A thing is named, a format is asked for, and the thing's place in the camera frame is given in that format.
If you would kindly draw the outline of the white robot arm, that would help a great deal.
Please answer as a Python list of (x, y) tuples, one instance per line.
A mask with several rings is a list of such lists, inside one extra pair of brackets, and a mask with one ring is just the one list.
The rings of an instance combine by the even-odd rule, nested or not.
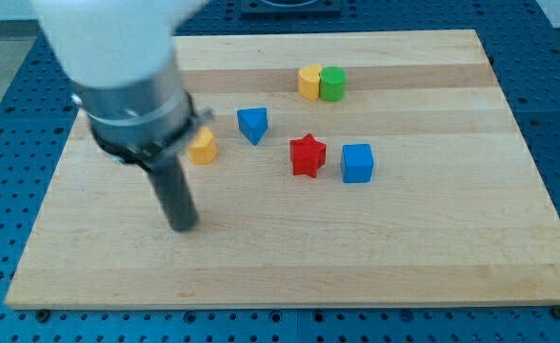
[(202, 121), (176, 63), (175, 29), (207, 0), (32, 0), (55, 57), (108, 154), (146, 170)]

